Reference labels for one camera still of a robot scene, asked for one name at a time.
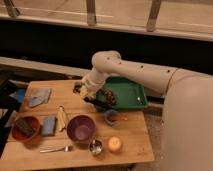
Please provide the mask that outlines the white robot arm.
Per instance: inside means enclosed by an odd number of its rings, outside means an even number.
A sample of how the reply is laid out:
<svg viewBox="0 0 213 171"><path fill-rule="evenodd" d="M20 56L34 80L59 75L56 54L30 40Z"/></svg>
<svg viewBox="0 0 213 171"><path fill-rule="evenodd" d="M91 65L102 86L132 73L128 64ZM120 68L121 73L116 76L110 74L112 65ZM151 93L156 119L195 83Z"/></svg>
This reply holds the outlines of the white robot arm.
<svg viewBox="0 0 213 171"><path fill-rule="evenodd" d="M162 171L213 171L213 75L125 61L116 51L97 52L83 77L86 95L118 74L165 97Z"/></svg>

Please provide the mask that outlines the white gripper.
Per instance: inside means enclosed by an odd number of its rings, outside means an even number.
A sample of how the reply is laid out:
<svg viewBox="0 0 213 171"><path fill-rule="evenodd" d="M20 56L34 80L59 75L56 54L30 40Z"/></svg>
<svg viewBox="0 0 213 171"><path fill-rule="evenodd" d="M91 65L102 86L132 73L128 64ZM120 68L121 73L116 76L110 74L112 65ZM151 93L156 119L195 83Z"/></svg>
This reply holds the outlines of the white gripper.
<svg viewBox="0 0 213 171"><path fill-rule="evenodd" d="M85 99L86 97L96 99L95 93L103 87L106 79L107 79L106 73L99 72L97 70L91 70L82 79L81 82L82 91L80 92L80 97L82 99Z"/></svg>

